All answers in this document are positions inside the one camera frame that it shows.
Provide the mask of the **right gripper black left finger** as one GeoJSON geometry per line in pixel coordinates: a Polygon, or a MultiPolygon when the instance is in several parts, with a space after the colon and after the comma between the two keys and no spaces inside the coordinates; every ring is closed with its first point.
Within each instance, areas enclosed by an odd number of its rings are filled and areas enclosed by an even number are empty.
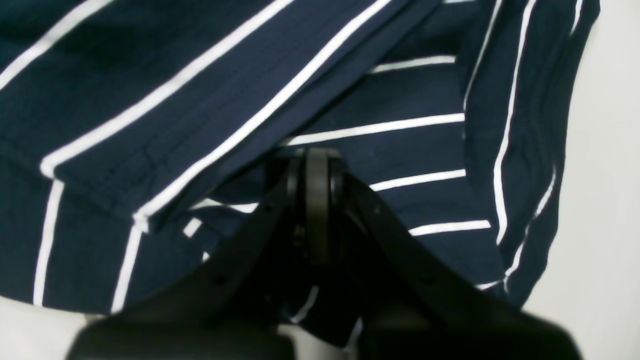
{"type": "Polygon", "coordinates": [[[87,326],[69,360],[293,360],[290,291],[321,276],[321,157],[295,155],[234,237],[197,270],[87,326]]]}

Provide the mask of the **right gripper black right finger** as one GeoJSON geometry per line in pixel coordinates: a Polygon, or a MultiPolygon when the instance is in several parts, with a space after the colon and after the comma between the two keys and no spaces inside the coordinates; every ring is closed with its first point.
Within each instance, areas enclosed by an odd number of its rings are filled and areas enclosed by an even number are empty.
{"type": "Polygon", "coordinates": [[[313,276],[344,289],[362,360],[579,360],[559,326],[481,292],[413,239],[338,151],[310,150],[313,276]]]}

